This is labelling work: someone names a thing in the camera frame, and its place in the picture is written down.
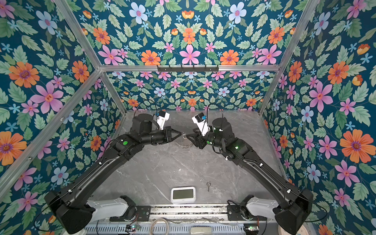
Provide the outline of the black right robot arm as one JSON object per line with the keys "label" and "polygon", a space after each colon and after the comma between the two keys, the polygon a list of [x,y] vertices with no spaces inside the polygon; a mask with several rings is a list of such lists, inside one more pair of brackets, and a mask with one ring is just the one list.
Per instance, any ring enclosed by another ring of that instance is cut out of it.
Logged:
{"label": "black right robot arm", "polygon": [[312,212],[313,194],[291,184],[272,169],[245,140],[235,136],[225,117],[216,118],[211,125],[199,113],[192,118],[197,125],[194,133],[186,135],[194,146],[203,149],[210,145],[228,161],[245,169],[266,188],[273,199],[249,195],[240,203],[244,217],[273,218],[287,233],[295,235]]}

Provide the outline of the steel key holder plate with rings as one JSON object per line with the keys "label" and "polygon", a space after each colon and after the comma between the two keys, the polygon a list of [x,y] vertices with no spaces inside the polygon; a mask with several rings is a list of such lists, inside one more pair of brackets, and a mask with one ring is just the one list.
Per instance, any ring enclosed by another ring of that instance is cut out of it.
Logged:
{"label": "steel key holder plate with rings", "polygon": [[190,148],[193,146],[193,143],[188,139],[187,134],[183,133],[181,137],[179,137],[176,141],[175,144],[183,149]]}

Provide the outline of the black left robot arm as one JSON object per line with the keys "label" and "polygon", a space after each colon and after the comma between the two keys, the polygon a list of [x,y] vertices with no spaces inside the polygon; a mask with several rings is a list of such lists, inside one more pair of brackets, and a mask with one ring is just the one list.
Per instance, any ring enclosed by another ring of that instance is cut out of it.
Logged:
{"label": "black left robot arm", "polygon": [[163,145],[180,137],[180,131],[165,126],[170,114],[161,111],[157,117],[140,114],[133,117],[132,127],[112,140],[104,154],[74,182],[60,191],[50,191],[45,201],[69,235],[83,230],[89,223],[109,217],[126,221],[136,216],[136,204],[127,196],[93,201],[90,196],[120,166],[142,151],[145,145]]}

